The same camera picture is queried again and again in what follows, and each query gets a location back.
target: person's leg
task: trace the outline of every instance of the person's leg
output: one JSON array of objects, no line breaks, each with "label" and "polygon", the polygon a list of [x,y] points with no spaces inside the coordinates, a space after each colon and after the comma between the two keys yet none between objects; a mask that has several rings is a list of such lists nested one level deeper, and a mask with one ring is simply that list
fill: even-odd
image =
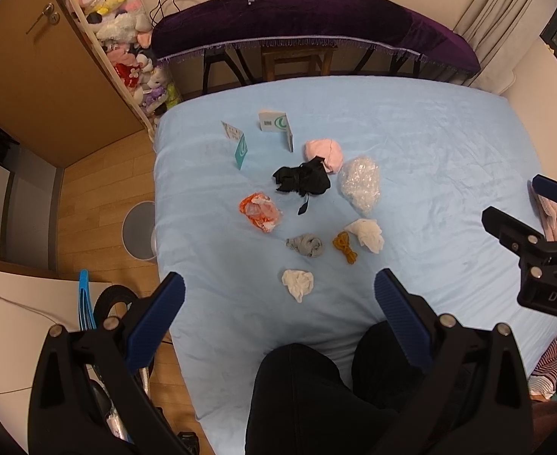
[{"label": "person's leg", "polygon": [[405,357],[388,322],[373,325],[358,343],[352,362],[352,390],[378,409],[401,412],[423,380]]},{"label": "person's leg", "polygon": [[357,398],[328,357],[292,344],[260,365],[245,454],[365,455],[395,418]]}]

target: door lock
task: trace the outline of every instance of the door lock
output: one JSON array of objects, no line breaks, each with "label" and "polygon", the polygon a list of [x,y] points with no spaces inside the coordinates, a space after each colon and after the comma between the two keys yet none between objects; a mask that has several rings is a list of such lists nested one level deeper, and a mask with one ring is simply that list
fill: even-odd
[{"label": "door lock", "polygon": [[53,3],[48,3],[47,5],[45,5],[43,11],[37,17],[37,20],[35,20],[30,28],[26,31],[26,36],[30,33],[30,31],[34,29],[35,25],[38,24],[38,22],[43,17],[47,17],[47,22],[49,22],[51,25],[56,25],[59,22],[59,13],[54,12],[54,10],[55,6],[53,5]]}]

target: bolt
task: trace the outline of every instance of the bolt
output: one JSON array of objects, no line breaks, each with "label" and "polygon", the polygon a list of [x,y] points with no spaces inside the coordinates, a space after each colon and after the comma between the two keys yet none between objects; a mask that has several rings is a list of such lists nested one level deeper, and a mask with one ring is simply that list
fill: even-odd
[{"label": "bolt", "polygon": [[104,320],[104,328],[106,330],[114,330],[117,326],[119,326],[119,319],[117,317],[108,317]]},{"label": "bolt", "polygon": [[51,337],[59,337],[63,328],[64,327],[62,327],[62,325],[58,325],[58,324],[52,325],[52,327],[49,329],[49,335]]},{"label": "bolt", "polygon": [[440,322],[440,324],[442,326],[447,327],[447,328],[453,328],[453,327],[455,327],[455,324],[457,323],[457,320],[455,319],[455,316],[449,315],[449,313],[445,313],[445,314],[441,315],[440,317],[438,317],[438,321]]},{"label": "bolt", "polygon": [[531,276],[535,277],[536,279],[539,279],[541,277],[540,267],[531,267],[531,270],[529,272],[531,273]]},{"label": "bolt", "polygon": [[512,329],[506,323],[498,323],[498,332],[502,336],[508,337],[512,333]]}]

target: gray trash bin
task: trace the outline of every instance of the gray trash bin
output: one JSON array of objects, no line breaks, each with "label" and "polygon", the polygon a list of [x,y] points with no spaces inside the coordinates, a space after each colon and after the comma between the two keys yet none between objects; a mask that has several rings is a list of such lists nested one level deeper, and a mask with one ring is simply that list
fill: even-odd
[{"label": "gray trash bin", "polygon": [[154,202],[138,203],[129,211],[123,221],[123,246],[138,260],[156,260]]}]

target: orange plastic bag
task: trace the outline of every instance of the orange plastic bag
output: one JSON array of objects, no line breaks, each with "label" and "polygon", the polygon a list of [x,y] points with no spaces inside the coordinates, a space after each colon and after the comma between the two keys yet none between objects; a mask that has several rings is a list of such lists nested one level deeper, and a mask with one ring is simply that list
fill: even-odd
[{"label": "orange plastic bag", "polygon": [[280,224],[282,214],[276,205],[264,193],[253,193],[245,198],[238,206],[241,213],[257,228],[264,232],[272,232]]}]

